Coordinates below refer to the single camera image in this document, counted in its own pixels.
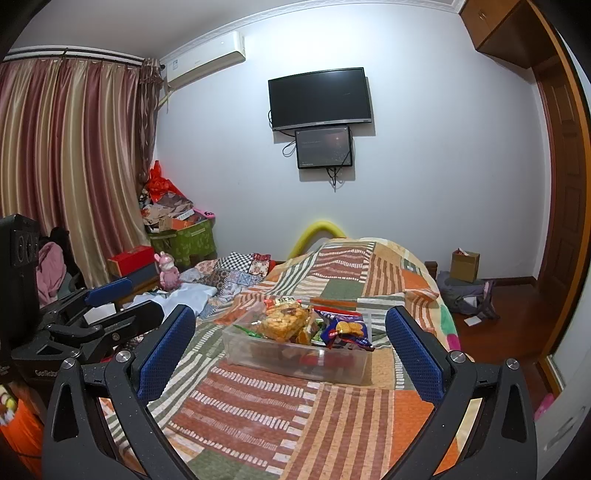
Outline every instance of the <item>curtain rod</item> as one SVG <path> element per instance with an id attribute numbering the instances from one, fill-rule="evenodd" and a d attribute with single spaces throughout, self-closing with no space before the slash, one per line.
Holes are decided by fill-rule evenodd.
<path id="1" fill-rule="evenodd" d="M 4 61 L 29 59 L 35 57 L 78 57 L 86 59 L 115 61 L 134 67 L 142 65 L 142 57 L 127 55 L 116 51 L 99 48 L 69 47 L 64 45 L 43 45 L 36 47 L 12 48 L 4 57 Z"/>

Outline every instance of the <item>pink bunny figurine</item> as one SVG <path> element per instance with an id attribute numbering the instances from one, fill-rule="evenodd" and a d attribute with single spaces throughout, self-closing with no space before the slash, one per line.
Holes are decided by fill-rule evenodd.
<path id="1" fill-rule="evenodd" d="M 154 254 L 154 258 L 160 268 L 160 286 L 163 290 L 171 291 L 178 288 L 181 284 L 180 273 L 178 268 L 174 266 L 173 256 L 160 252 L 160 255 Z"/>

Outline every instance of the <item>plastic storage box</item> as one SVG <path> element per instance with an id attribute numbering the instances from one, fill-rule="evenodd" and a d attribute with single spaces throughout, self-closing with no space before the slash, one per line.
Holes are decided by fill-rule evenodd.
<path id="1" fill-rule="evenodd" d="M 263 302 L 256 303 L 222 332 L 228 363 L 309 380 L 353 385 L 363 383 L 371 352 L 329 350 L 317 346 L 253 338 L 233 327 L 240 325 L 256 331 L 256 324 L 264 318 L 266 309 Z M 368 327 L 371 341 L 371 315 L 364 315 L 363 321 Z"/>

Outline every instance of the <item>striped bedspread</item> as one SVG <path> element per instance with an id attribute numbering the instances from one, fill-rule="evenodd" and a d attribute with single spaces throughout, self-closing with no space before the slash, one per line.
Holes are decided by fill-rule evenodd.
<path id="1" fill-rule="evenodd" d="M 222 330 L 255 302 L 284 295 L 371 314 L 377 350 L 363 386 L 227 364 Z M 164 394 L 148 408 L 200 480 L 377 480 L 432 410 L 385 334 L 385 314 L 396 305 L 404 305 L 446 348 L 459 348 L 437 286 L 411 252 L 376 238 L 329 241 L 279 265 L 198 323 Z M 103 410 L 123 458 L 141 471 L 108 400 Z M 440 471 L 455 463 L 472 421 L 473 414 Z"/>

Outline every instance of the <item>black speaker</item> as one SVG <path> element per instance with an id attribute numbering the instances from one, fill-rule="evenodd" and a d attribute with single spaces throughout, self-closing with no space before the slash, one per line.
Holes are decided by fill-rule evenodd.
<path id="1" fill-rule="evenodd" d="M 0 219 L 0 330 L 10 347 L 31 336 L 38 322 L 39 234 L 39 223 L 22 215 Z"/>

